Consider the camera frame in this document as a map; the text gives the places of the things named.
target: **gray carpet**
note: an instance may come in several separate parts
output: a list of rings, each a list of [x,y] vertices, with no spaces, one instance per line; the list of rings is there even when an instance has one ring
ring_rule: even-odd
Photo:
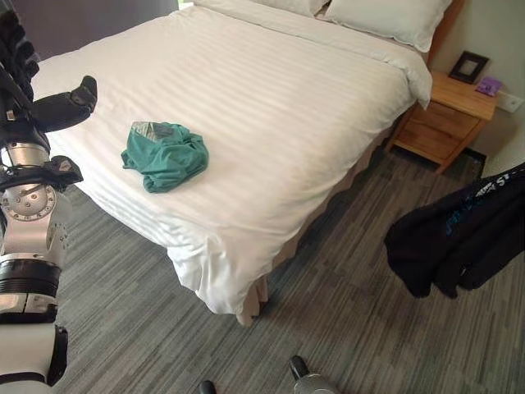
[[[344,394],[525,392],[525,263],[482,289],[415,300],[386,264],[382,238],[400,215],[468,184],[467,156],[444,176],[400,150],[377,151],[337,195],[297,255],[271,277],[250,329],[181,287],[166,251],[72,188],[72,247],[59,321],[70,332],[63,393],[290,394],[302,355]]]

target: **green t-shirt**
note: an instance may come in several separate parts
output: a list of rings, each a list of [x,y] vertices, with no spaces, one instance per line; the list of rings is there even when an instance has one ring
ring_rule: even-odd
[[[170,123],[135,121],[121,157],[124,168],[144,175],[150,193],[169,191],[208,166],[203,137]]]

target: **wooden nightstand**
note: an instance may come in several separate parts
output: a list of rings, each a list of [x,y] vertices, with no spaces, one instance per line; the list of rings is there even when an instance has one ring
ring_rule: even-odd
[[[407,149],[440,164],[441,174],[494,116],[496,98],[476,92],[465,84],[433,71],[431,103],[419,104],[404,115],[386,146]]]

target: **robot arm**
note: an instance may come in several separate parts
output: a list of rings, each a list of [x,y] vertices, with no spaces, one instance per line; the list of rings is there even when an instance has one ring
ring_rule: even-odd
[[[54,324],[71,206],[62,192],[82,181],[67,157],[50,159],[45,133],[80,123],[97,86],[33,103],[33,46],[14,12],[0,16],[0,392],[44,393],[66,369],[67,331]]]

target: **wall outlet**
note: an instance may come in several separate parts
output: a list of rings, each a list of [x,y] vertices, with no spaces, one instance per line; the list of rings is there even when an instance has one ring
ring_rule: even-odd
[[[523,104],[523,99],[513,96],[505,92],[498,94],[498,103],[496,107],[503,109],[504,111],[515,113],[516,110]]]

